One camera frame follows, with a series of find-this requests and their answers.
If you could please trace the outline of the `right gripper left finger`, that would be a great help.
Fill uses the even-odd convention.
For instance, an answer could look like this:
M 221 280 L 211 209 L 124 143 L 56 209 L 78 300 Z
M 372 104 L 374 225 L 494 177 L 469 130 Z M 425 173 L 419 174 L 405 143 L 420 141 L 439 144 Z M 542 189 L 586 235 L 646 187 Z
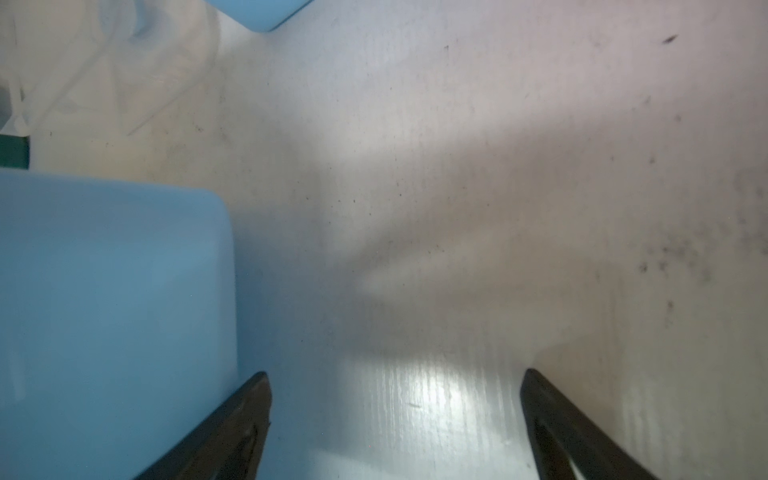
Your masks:
M 254 479 L 268 430 L 272 391 L 258 372 L 139 479 Z

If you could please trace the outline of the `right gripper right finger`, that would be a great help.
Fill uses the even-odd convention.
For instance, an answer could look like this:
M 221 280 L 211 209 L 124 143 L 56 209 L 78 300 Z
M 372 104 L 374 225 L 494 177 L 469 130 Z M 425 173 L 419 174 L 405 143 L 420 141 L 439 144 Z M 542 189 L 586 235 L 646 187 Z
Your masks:
M 538 370 L 526 370 L 520 401 L 541 479 L 653 479 Z

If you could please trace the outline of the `blue toolbox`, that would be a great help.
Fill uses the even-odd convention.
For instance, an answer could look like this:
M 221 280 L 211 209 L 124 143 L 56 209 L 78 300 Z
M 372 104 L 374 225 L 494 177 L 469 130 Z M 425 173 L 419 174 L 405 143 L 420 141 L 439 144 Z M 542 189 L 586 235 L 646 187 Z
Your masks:
M 207 0 L 218 11 L 250 31 L 270 32 L 311 3 L 311 0 Z
M 3 478 L 134 478 L 237 386 L 217 195 L 2 171 Z

